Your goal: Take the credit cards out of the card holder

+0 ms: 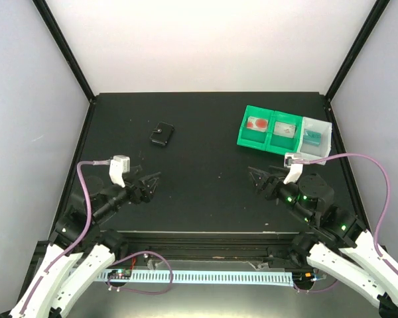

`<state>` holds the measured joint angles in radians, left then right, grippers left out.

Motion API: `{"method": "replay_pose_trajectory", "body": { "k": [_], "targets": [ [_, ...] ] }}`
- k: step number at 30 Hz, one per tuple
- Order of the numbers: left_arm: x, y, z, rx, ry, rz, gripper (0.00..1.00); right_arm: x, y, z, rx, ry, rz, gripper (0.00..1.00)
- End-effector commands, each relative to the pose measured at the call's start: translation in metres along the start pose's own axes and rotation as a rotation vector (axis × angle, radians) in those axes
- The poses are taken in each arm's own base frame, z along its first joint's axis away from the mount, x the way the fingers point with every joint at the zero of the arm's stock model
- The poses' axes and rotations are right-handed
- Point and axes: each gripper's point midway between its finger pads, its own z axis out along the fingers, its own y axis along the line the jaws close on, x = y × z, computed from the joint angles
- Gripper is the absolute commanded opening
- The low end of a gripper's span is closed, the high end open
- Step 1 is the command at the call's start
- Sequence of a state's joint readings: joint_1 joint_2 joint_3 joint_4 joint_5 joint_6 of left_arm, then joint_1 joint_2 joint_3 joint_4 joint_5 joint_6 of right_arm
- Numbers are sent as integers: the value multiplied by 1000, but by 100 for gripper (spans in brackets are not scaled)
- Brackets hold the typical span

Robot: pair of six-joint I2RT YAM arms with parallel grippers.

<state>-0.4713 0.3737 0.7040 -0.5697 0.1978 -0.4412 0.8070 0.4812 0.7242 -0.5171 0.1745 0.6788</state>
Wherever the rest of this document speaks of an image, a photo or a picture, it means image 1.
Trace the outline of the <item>black leather card holder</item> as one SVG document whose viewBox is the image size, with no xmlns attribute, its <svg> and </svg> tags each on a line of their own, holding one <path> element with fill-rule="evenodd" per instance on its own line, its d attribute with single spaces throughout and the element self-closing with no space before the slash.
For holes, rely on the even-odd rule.
<svg viewBox="0 0 398 318">
<path fill-rule="evenodd" d="M 158 146 L 166 147 L 174 132 L 174 126 L 169 123 L 159 122 L 152 130 L 150 141 Z"/>
</svg>

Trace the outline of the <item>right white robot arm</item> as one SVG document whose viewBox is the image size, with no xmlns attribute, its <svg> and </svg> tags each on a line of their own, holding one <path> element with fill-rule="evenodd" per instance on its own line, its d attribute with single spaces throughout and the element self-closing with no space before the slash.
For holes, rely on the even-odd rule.
<svg viewBox="0 0 398 318">
<path fill-rule="evenodd" d="M 398 262 L 356 214 L 335 204 L 334 190 L 318 174 L 302 176 L 299 165 L 248 172 L 256 193 L 285 204 L 309 229 L 292 242 L 292 265 L 322 270 L 366 298 L 380 317 L 398 317 Z"/>
</svg>

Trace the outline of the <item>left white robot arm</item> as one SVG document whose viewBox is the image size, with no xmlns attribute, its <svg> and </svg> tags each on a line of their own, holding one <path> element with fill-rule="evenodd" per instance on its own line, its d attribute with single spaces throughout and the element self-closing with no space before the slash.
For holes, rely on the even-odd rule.
<svg viewBox="0 0 398 318">
<path fill-rule="evenodd" d="M 82 166 L 108 166 L 112 185 L 89 194 Z M 126 156 L 81 161 L 76 166 L 84 198 L 68 206 L 56 222 L 43 261 L 14 308 L 0 317 L 66 317 L 97 275 L 129 257 L 128 242 L 115 230 L 100 227 L 126 203 L 152 200 L 160 173 L 142 176 Z"/>
</svg>

